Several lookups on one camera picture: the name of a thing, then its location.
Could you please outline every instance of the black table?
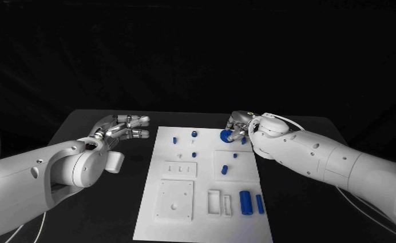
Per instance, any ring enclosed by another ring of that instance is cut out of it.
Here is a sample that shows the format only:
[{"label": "black table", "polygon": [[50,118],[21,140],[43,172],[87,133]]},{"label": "black table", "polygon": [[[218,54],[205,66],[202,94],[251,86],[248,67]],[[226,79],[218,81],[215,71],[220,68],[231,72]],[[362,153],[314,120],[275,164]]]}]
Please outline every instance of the black table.
[{"label": "black table", "polygon": [[[92,187],[47,211],[37,243],[131,242],[157,127],[222,129],[231,113],[76,110],[48,145],[85,137],[95,122],[109,114],[150,116],[145,128],[150,138],[119,142],[113,148],[125,156],[119,173],[103,171]],[[345,143],[326,118],[287,118],[306,130]],[[257,155],[255,161],[274,243],[396,242],[396,236],[358,212],[333,186],[306,178]],[[41,216],[25,223],[11,243],[33,242],[40,224]],[[11,233],[0,236],[1,243]]]}]

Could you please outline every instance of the black background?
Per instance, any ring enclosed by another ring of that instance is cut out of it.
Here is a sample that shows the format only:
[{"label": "black background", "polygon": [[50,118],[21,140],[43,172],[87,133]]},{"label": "black background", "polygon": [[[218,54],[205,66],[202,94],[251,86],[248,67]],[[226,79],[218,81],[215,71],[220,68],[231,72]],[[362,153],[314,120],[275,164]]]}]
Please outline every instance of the black background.
[{"label": "black background", "polygon": [[322,116],[396,160],[396,0],[1,0],[1,157],[73,109]]}]

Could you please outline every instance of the white robotic arm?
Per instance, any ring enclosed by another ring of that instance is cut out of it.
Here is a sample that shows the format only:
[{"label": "white robotic arm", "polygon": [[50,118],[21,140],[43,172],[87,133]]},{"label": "white robotic arm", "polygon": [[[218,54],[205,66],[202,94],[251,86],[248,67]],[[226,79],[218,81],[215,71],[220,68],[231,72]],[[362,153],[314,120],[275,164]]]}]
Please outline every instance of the white robotic arm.
[{"label": "white robotic arm", "polygon": [[147,138],[148,117],[109,115],[89,136],[0,160],[0,235],[87,188],[100,173],[119,171],[124,155],[111,151],[119,140]]},{"label": "white robotic arm", "polygon": [[257,155],[352,193],[396,222],[394,162],[351,149],[316,133],[291,131],[275,115],[233,111],[226,130],[229,123],[235,128],[226,138],[229,142],[248,136]]}]

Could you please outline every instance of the table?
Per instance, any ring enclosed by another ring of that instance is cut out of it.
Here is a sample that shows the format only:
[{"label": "table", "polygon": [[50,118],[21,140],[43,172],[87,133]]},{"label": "table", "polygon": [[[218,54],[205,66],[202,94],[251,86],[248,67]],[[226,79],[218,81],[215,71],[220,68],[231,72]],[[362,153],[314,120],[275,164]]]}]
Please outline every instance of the table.
[{"label": "table", "polygon": [[[92,187],[47,211],[37,243],[137,242],[131,238],[157,127],[220,129],[231,113],[74,110],[48,145],[85,137],[95,122],[109,114],[150,116],[150,126],[145,128],[150,138],[119,142],[113,148],[125,156],[119,173],[103,171]],[[285,117],[306,130],[345,143],[326,118]],[[275,161],[257,155],[255,161],[274,243],[396,241],[396,236],[356,211],[333,186],[298,175]],[[41,216],[25,223],[11,243],[33,242],[40,224]],[[5,242],[11,234],[12,231],[1,235],[0,242]]]}]

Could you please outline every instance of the robotic hand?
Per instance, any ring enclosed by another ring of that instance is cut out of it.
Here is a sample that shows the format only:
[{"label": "robotic hand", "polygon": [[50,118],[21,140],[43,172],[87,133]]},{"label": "robotic hand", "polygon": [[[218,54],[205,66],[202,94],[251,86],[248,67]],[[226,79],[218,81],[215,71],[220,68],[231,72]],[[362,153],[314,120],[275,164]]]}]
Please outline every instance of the robotic hand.
[{"label": "robotic hand", "polygon": [[147,125],[147,116],[109,115],[87,137],[0,160],[0,235],[89,187],[102,170],[119,172],[124,155],[111,149],[119,140],[147,138],[135,129]]},{"label": "robotic hand", "polygon": [[233,111],[219,137],[228,143],[249,137],[257,155],[352,193],[396,222],[396,163],[307,132],[296,123],[300,130],[291,131],[281,119],[293,123],[268,113]]}]

